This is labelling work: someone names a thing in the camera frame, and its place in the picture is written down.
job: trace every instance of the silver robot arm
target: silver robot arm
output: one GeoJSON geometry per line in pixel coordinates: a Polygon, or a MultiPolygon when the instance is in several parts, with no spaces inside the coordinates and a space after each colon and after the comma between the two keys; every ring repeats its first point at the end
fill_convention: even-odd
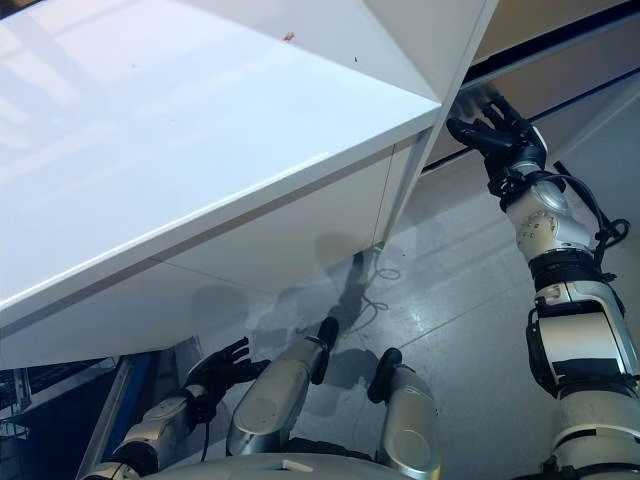
{"type": "Polygon", "coordinates": [[[447,126],[483,154],[489,191],[514,226],[536,288],[526,329],[531,371],[560,401],[552,456],[539,476],[527,478],[635,478],[640,366],[622,303],[601,270],[607,239],[616,232],[603,225],[586,185],[545,171],[542,137],[504,98],[495,97],[482,111],[495,128],[479,119],[449,119],[447,126]],[[569,210],[565,182],[591,200],[600,227],[595,251],[589,229],[569,210]]]}
{"type": "Polygon", "coordinates": [[[268,360],[241,360],[249,353],[248,343],[245,337],[197,363],[185,386],[147,411],[108,461],[96,465],[82,480],[135,480],[174,463],[179,443],[197,424],[208,425],[226,391],[236,383],[255,380],[267,368],[268,360]]]}

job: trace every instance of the cabinet door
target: cabinet door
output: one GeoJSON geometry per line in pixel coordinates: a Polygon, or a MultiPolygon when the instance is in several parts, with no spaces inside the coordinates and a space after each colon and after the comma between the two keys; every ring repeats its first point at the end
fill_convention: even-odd
{"type": "Polygon", "coordinates": [[[167,348],[247,327],[268,296],[162,263],[0,340],[0,370],[167,348]]]}
{"type": "Polygon", "coordinates": [[[392,148],[375,163],[165,261],[279,293],[370,247],[392,148]]]}

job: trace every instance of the floor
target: floor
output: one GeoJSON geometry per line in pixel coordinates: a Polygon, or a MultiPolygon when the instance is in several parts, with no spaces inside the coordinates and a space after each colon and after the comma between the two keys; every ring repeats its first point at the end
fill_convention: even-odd
{"type": "MultiPolygon", "coordinates": [[[[395,346],[437,401],[443,479],[499,480],[537,471],[550,453],[556,402],[529,372],[524,328],[533,284],[512,227],[485,184],[478,159],[423,177],[383,250],[363,252],[252,306],[242,321],[204,333],[191,346],[212,352],[247,334],[255,359],[274,358],[315,333],[330,312],[342,333],[325,383],[310,387],[293,435],[373,454],[385,409],[368,402],[366,388],[377,358],[395,346]]],[[[640,308],[634,296],[640,255],[625,248],[612,249],[605,262],[621,277],[615,286],[633,312],[640,308]]],[[[630,329],[637,343],[640,328],[632,323],[630,329]]],[[[209,459],[224,455],[231,412],[245,390],[234,387],[219,407],[209,459]]],[[[200,442],[197,432],[192,451],[200,442]]]]}

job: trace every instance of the cabinet panel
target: cabinet panel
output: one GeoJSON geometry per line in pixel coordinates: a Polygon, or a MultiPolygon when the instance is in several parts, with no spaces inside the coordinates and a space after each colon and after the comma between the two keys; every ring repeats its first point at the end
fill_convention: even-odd
{"type": "Polygon", "coordinates": [[[613,7],[623,0],[502,0],[498,3],[474,62],[568,23],[613,7]]]}
{"type": "Polygon", "coordinates": [[[166,260],[278,293],[373,243],[392,148],[348,177],[166,260]]]}
{"type": "Polygon", "coordinates": [[[170,347],[245,322],[265,295],[157,264],[0,341],[0,369],[170,347]]]}

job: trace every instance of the white cabinet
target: white cabinet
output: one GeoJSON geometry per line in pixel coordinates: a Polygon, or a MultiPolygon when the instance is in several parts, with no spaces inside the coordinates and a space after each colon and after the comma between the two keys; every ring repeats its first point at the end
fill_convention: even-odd
{"type": "Polygon", "coordinates": [[[496,3],[51,0],[4,19],[0,368],[165,347],[202,278],[273,295],[384,241],[496,3]]]}

